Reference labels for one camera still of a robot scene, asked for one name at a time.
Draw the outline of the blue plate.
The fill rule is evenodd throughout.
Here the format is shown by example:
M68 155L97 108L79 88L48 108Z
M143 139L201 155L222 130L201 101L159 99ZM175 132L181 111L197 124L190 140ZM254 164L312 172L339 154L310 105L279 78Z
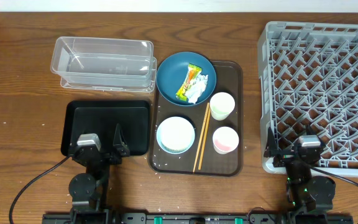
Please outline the blue plate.
M179 100L175 95L188 72L188 65L201 68L201 74L208 76L205 91L196 103ZM156 76L156 85L160 94L169 102L179 106L195 106L201 104L213 93L217 82L216 71L212 63L204 56L194 52L179 52L167 57L159 66Z

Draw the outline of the white cup pink inside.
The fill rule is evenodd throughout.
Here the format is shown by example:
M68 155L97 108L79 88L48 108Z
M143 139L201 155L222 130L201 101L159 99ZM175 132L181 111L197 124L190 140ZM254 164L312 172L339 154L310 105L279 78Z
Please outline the white cup pink inside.
M227 154L234 151L239 145L239 135L227 126L215 130L213 133L213 147L218 154Z

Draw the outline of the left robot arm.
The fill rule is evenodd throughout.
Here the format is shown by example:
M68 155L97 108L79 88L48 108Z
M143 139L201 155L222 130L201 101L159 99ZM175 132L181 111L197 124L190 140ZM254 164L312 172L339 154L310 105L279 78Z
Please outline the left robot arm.
M69 223L120 223L121 216L106 205L110 167L130 156L122 127L116 125L112 142L102 146L96 133L82 134L69 157L86 167L86 172L72 178L69 193L72 197Z

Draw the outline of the yellow green snack wrapper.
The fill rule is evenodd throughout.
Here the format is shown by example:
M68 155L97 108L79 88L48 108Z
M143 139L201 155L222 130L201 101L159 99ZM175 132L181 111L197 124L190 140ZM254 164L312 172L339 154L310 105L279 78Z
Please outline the yellow green snack wrapper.
M175 96L178 100L186 101L188 99L185 93L191 88L196 77L202 72L202 68L193 64L188 64L188 71L185 80L181 87L176 92Z

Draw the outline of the wooden chopstick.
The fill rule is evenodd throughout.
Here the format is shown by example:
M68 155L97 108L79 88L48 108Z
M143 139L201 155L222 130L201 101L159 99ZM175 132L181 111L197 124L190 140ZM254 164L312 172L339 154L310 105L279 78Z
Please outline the wooden chopstick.
M209 127L209 120L210 120L210 104L207 103L207 109L206 109L206 117L203 123L203 135L202 135L202 142L201 142L201 152L200 152L200 160L198 163L198 169L201 170L202 162L203 162L203 156L204 156L204 148L206 144L206 137L208 135L208 127Z
M194 165L193 165L193 173L195 172L197 161L198 161L198 156L199 156L199 153L200 153L200 147L201 147L201 143L202 143L202 139L203 139L204 128L206 126L206 120L207 120L207 117L208 117L208 111L209 111L209 103L207 103L207 105L206 105L206 111L205 111L205 114L204 114L204 119L203 119L201 131L200 131L200 137L199 137L198 146L197 146L197 150L196 150L195 162L194 162Z

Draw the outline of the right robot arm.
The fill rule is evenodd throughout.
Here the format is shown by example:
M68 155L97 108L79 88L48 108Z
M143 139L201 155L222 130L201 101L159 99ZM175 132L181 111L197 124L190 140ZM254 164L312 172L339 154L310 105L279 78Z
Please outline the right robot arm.
M267 132L264 157L287 173L287 200L293 205L275 223L327 223L327 211L333 208L336 184L329 177L312 176L313 165L320 159L325 143L306 129L288 149L279 149L271 128Z

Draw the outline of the light blue rice bowl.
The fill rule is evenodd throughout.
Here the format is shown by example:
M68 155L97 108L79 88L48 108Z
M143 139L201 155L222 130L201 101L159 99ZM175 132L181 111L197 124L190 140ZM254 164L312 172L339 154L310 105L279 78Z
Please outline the light blue rice bowl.
M172 116L163 120L157 128L156 140L162 150L181 154L189 150L195 141L195 128L185 118Z

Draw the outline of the white tissue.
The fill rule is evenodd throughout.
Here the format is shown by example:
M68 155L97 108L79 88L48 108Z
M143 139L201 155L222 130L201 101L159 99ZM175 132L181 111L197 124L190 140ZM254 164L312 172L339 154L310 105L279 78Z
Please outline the white tissue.
M185 92L187 102L195 104L198 101L198 98L205 91L207 84L208 75L198 75L193 81L191 81L189 89Z

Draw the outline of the white cup green inside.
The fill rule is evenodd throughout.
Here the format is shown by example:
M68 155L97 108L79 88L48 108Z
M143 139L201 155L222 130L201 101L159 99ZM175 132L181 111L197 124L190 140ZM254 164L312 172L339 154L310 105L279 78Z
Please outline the white cup green inside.
M236 103L230 94L219 92L212 96L209 105L211 116L217 121L222 121L231 114Z

